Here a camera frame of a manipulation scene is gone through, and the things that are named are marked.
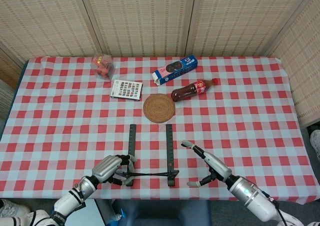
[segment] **plastic bottle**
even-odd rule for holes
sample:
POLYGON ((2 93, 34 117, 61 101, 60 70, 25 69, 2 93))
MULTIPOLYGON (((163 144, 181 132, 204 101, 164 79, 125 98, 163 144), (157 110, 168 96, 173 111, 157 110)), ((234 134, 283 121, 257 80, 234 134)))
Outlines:
POLYGON ((200 80, 194 83, 191 83, 190 85, 186 87, 182 87, 179 89, 175 89, 171 93, 171 97, 173 101, 177 102, 180 101, 186 97, 190 97, 193 95, 198 95, 201 93, 204 93, 206 90, 208 90, 211 86, 218 84, 217 78, 214 78, 212 80, 200 80))

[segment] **floor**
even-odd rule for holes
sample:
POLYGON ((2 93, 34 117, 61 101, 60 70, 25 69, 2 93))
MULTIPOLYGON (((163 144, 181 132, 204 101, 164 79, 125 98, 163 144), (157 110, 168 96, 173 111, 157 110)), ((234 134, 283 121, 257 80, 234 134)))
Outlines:
MULTIPOLYGON (((311 147, 308 131, 302 130, 302 136, 306 151, 309 155, 314 174, 320 182, 320 162, 311 147)), ((50 213, 55 199, 11 199, 16 203, 29 205, 32 210, 44 209, 50 213)), ((292 202, 280 202, 280 209, 295 216, 305 225, 313 221, 320 221, 320 201, 314 201, 300 205, 292 202)), ((212 225, 276 225, 274 221, 261 222, 242 203, 238 201, 212 201, 211 202, 212 225)))

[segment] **red and white checkered tablecloth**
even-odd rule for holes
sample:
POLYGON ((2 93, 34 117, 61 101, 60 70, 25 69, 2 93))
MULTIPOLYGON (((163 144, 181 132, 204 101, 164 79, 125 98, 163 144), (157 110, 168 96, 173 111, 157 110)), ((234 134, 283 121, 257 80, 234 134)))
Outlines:
POLYGON ((175 187, 165 177, 138 177, 133 187, 103 184, 95 198, 234 199, 224 183, 189 188, 209 174, 183 139, 225 162, 280 200, 320 197, 287 74, 275 58, 199 58, 198 67, 164 85, 151 73, 178 58, 115 58, 114 79, 143 82, 142 99, 110 98, 111 82, 97 79, 90 58, 31 59, 0 142, 0 197, 61 197, 105 156, 127 154, 129 125, 137 125, 138 172, 167 170, 166 124, 144 117, 152 93, 169 94, 198 79, 220 85, 175 104, 175 187))

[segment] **bottle label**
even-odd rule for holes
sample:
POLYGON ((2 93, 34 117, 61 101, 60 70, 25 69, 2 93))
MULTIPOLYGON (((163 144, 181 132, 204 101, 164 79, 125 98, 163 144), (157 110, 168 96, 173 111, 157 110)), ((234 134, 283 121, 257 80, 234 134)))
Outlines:
POLYGON ((206 85, 205 85, 205 83, 203 81, 197 81, 197 82, 194 83, 194 85, 195 85, 195 88, 196 88, 196 92, 198 94, 201 94, 201 93, 205 92, 206 85))

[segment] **woven coaster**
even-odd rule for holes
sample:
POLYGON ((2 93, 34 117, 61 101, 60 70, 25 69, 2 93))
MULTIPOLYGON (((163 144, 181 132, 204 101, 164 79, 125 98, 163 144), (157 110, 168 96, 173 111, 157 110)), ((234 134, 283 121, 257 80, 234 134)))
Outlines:
POLYGON ((166 94, 152 94, 143 104, 144 115, 155 123, 168 121, 174 116, 175 111, 175 103, 166 94))

